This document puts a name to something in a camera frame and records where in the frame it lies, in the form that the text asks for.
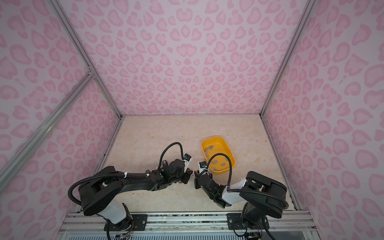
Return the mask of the black stapler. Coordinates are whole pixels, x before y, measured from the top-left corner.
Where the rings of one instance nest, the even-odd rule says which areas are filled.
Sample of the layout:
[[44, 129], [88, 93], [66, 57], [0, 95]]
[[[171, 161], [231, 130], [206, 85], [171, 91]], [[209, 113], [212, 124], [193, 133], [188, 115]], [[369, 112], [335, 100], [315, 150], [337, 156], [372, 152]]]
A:
[[169, 166], [167, 161], [163, 161], [162, 164], [163, 164], [163, 169], [166, 169]]

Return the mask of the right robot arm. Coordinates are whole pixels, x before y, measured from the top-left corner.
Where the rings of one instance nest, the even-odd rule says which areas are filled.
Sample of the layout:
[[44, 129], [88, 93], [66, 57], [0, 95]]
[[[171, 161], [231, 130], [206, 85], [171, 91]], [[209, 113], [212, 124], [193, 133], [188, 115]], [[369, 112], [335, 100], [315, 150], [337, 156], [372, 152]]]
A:
[[287, 187], [253, 171], [231, 186], [216, 183], [213, 175], [206, 170], [195, 171], [195, 189], [203, 189], [223, 209], [237, 202], [246, 202], [241, 214], [229, 219], [231, 230], [263, 227], [265, 217], [280, 219], [283, 211], [289, 207], [286, 201]]

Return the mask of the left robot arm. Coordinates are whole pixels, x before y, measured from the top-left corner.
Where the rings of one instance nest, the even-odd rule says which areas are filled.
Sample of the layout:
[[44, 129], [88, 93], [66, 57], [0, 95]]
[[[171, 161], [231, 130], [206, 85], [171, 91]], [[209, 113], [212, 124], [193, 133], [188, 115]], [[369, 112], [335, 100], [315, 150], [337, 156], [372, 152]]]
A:
[[85, 216], [99, 215], [118, 224], [128, 218], [129, 211], [125, 204], [114, 201], [115, 196], [132, 191], [160, 191], [177, 182], [187, 184], [193, 172], [189, 169], [191, 160], [186, 154], [181, 160], [170, 164], [163, 161], [160, 169], [141, 174], [120, 172], [109, 166], [73, 184], [68, 197], [82, 207]]

